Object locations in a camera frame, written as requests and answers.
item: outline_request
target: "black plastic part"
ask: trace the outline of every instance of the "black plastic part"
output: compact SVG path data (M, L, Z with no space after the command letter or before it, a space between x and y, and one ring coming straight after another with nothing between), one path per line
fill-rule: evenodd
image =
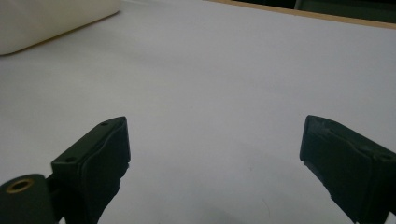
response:
M55 204L68 224L98 222L130 159L127 121L121 117L100 123L51 163L49 185L62 197Z
M340 123L305 121L300 159L359 223L384 223L394 206L396 154Z
M53 224L47 182L43 175L24 175L0 187L1 224Z

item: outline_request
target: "white surface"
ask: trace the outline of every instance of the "white surface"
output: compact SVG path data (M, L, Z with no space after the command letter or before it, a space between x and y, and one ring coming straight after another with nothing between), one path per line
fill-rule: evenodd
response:
M120 0L2 0L0 55L30 47L119 9Z
M100 223L351 223L299 160L304 119L396 149L395 39L199 0L124 2L0 58L0 182L49 175L125 115L132 165Z

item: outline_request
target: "screw hole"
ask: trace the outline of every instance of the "screw hole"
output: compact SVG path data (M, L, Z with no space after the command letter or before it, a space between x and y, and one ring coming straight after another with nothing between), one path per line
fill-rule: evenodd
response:
M6 192L7 193L19 193L21 191L24 191L26 189L29 189L34 183L33 179L22 179L18 180L14 183L12 183L10 186L8 186Z
M69 157L69 158L66 158L66 162L72 162L72 161L75 161L77 158L76 157Z

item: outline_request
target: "white table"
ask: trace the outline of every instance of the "white table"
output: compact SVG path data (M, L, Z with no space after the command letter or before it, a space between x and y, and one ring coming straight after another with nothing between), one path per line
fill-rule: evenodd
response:
M304 119L395 150L395 40L200 0L123 2L0 57L0 182L48 176L84 133L124 115L131 169L100 223L351 223L299 160Z

